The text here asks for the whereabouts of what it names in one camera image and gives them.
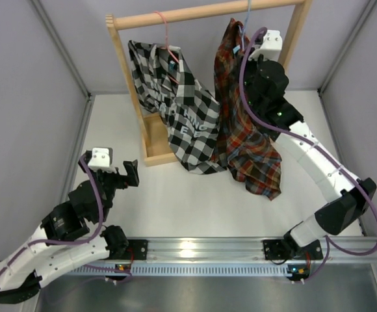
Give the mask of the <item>red brown plaid shirt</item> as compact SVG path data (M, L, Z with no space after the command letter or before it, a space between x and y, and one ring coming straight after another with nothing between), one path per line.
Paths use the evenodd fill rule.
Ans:
M242 22L231 18L214 60L214 92L220 104L219 134L213 160L255 195L273 200L281 194L281 155L244 110L239 67L249 39L241 39Z

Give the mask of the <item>blue wire hanger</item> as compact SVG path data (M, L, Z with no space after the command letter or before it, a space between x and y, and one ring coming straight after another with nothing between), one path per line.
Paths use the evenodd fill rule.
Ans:
M239 51L245 50L245 47L246 47L246 44L245 44L246 30L248 28L248 21L250 19L251 9L252 9L252 0L248 0L248 9L247 9L247 12L246 12L246 18L244 20L243 26L238 26L239 32L240 32L240 44L236 45L233 48L233 54L234 55L236 55Z

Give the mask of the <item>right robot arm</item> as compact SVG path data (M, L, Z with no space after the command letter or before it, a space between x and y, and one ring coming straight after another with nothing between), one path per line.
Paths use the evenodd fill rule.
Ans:
M283 66L254 56L248 48L240 64L240 98L250 118L267 135L284 147L308 173L321 191L326 204L291 228L283 237L283 251L291 258L300 257L307 247L340 234L364 215L377 209L372 202L377 185L371 178L360 179L345 168L316 138L303 115L284 97L288 78ZM373 254L375 245L356 256Z

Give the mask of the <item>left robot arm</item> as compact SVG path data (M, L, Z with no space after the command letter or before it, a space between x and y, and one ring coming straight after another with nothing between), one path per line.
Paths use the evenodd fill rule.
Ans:
M79 166L88 179L68 194L40 223L32 236L0 261L0 304L18 304L67 272L93 261L121 259L129 241L120 226L105 226L117 190L139 185L138 162L92 170L85 159Z

